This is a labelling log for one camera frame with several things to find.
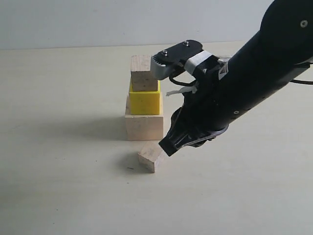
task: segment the large wooden block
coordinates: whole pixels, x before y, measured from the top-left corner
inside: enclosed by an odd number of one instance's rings
[[[155,173],[159,164],[164,160],[165,153],[155,141],[147,142],[138,153],[138,161],[146,169]]]
[[[134,92],[130,83],[130,110],[132,115],[160,115],[161,88],[155,92]]]
[[[131,58],[131,81],[134,92],[155,92],[158,82],[150,71],[151,56],[135,55]]]
[[[159,115],[131,115],[130,102],[127,97],[125,122],[129,141],[158,141],[164,137],[163,102],[159,104]]]

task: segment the table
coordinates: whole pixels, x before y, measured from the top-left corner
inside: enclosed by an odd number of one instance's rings
[[[125,141],[123,119],[130,57],[167,47],[0,51],[1,235],[312,234],[310,86],[287,85],[156,174],[138,165],[144,142]],[[167,130],[182,96],[161,89]]]

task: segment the stacked blocks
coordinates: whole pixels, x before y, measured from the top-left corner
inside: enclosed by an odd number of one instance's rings
[[[150,72],[150,56],[131,58],[131,82],[125,121],[129,141],[163,138],[163,102],[160,82]]]

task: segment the yellow box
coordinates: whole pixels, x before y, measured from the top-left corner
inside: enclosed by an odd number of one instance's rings
[[[130,83],[129,99],[132,115],[159,115],[161,99],[160,81],[158,81],[156,92],[134,92],[132,83]]]

